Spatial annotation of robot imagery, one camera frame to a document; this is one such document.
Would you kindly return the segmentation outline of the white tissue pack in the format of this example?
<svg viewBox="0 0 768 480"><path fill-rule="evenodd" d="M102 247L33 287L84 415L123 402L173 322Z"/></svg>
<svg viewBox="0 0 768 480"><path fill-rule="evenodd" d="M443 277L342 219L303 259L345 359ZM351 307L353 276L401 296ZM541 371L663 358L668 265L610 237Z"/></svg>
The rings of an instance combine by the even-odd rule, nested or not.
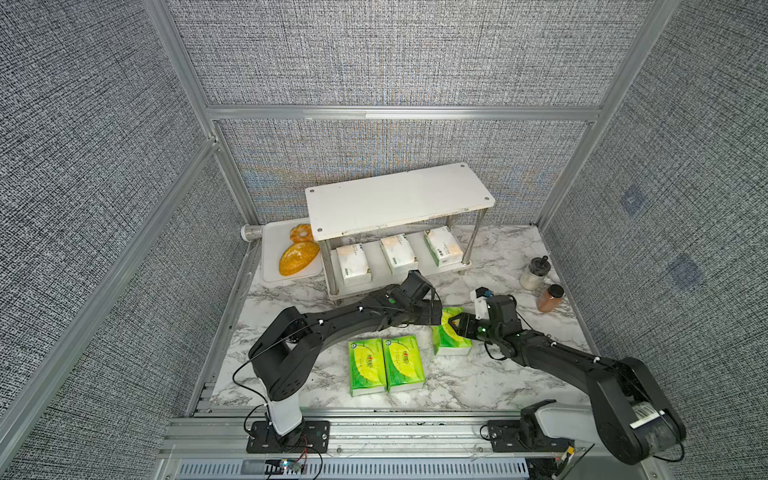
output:
<svg viewBox="0 0 768 480"><path fill-rule="evenodd" d="M362 285L372 281L367 256L360 243L340 246L336 252L345 286Z"/></svg>
<svg viewBox="0 0 768 480"><path fill-rule="evenodd" d="M454 265L462 261L464 252L447 226L425 231L424 240L437 267Z"/></svg>
<svg viewBox="0 0 768 480"><path fill-rule="evenodd" d="M404 234L382 238L380 247L393 275L407 274L418 268L417 256Z"/></svg>

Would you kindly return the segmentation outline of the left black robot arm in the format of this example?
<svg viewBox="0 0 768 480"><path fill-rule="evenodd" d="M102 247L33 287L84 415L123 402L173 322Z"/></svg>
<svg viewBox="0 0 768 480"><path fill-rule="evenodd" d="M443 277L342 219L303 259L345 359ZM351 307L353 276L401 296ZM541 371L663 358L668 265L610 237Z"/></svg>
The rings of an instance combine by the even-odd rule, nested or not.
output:
<svg viewBox="0 0 768 480"><path fill-rule="evenodd" d="M298 393L319 355L356 336L392 327L439 326L442 302L417 270L400 284L387 285L361 300L324 312L281 311L248 351L250 366L266 392L267 421L280 440L300 434Z"/></svg>

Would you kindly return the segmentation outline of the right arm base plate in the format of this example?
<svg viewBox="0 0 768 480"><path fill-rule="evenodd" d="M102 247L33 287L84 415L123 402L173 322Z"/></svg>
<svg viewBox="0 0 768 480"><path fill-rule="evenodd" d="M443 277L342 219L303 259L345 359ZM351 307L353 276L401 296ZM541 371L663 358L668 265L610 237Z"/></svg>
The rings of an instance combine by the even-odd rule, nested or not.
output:
<svg viewBox="0 0 768 480"><path fill-rule="evenodd" d="M535 413L542 407L553 404L544 400L524 408L517 420L491 420L487 435L494 453L544 453L565 452L572 441L547 436L536 420Z"/></svg>

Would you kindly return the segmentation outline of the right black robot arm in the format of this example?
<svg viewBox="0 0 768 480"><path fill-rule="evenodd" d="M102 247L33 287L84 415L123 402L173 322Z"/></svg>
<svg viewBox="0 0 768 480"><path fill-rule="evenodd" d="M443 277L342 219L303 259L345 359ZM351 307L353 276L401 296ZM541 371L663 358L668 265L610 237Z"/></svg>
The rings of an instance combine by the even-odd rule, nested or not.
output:
<svg viewBox="0 0 768 480"><path fill-rule="evenodd" d="M490 296L473 313L448 320L460 337L499 348L505 360L544 371L584 392L601 443L616 459L634 465L682 446L686 427L640 360L602 358L525 329L512 296Z"/></svg>

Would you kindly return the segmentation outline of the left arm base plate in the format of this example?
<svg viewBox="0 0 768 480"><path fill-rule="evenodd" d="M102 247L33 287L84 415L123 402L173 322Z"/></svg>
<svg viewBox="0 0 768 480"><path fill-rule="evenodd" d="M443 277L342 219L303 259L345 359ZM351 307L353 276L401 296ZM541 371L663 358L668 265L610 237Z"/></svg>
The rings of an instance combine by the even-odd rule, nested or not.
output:
<svg viewBox="0 0 768 480"><path fill-rule="evenodd" d="M275 427L267 421L254 421L250 425L246 452L266 453L310 453L325 454L330 440L329 421L304 420L298 427L285 435L278 435Z"/></svg>

